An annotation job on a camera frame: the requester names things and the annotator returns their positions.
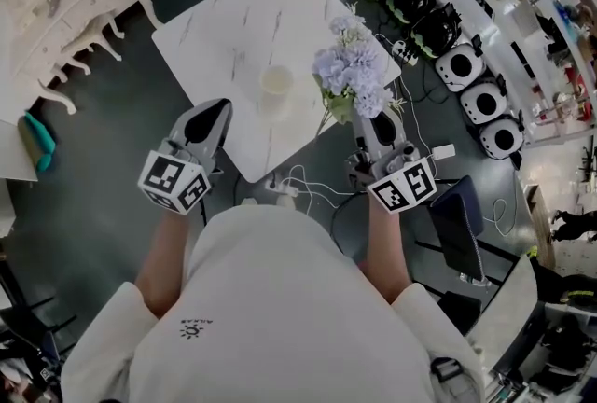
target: white sweatshirt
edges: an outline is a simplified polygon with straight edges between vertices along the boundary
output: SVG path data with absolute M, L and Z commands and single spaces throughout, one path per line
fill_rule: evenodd
M 214 217 L 158 320 L 124 284 L 64 365 L 66 403 L 435 401 L 429 352 L 481 384 L 472 349 L 420 285 L 389 305 L 315 221 L 272 206 Z

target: black circular screen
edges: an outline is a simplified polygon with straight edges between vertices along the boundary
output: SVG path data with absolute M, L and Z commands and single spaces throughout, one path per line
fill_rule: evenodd
M 469 76 L 473 67 L 465 55 L 454 55 L 450 60 L 450 68 L 457 76 Z
M 485 116 L 495 113 L 497 103 L 491 94 L 482 93 L 477 97 L 477 109 Z
M 500 130 L 495 134 L 495 144 L 503 151 L 509 151 L 514 145 L 514 136 L 510 131 Z

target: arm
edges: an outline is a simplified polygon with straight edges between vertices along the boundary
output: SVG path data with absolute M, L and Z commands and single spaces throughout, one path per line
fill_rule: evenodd
M 158 318 L 166 314 L 180 297 L 187 236 L 187 217 L 167 212 L 156 229 L 153 246 L 134 282 L 147 308 Z
M 409 271 L 402 250 L 399 214 L 390 215 L 377 200 L 369 199 L 369 245 L 366 276 L 389 302 L 410 284 Z
M 64 401 L 126 401 L 135 349 L 180 296 L 187 232 L 186 217 L 164 214 L 135 285 L 118 289 L 64 364 Z
M 432 358 L 447 356 L 458 360 L 483 393 L 479 358 L 424 287 L 413 285 L 409 278 L 398 216 L 388 214 L 369 196 L 366 276 Z

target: flower bouquet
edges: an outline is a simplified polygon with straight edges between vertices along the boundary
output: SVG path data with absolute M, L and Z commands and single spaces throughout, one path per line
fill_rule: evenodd
M 393 100 L 383 87 L 383 62 L 375 47 L 375 38 L 365 26 L 365 19 L 355 14 L 337 17 L 329 25 L 336 45 L 315 53 L 313 76 L 319 85 L 326 112 L 317 134 L 331 117 L 345 124 L 353 111 L 362 118 L 376 118 L 390 104 L 401 113 L 403 100 Z

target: teal object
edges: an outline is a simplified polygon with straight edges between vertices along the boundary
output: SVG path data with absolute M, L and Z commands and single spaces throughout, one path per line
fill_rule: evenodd
M 56 150 L 56 142 L 49 135 L 46 127 L 27 111 L 25 111 L 25 123 L 43 152 L 35 166 L 37 171 L 43 173 L 52 163 L 52 154 Z
M 46 127 L 33 116 L 31 116 L 31 114 L 28 111 L 25 111 L 25 118 L 31 126 L 31 129 L 34 131 L 35 136 L 37 137 L 37 142 L 39 143 L 44 153 L 50 155 L 54 154 L 54 151 L 56 150 L 56 142 L 49 135 L 49 132 L 46 129 Z

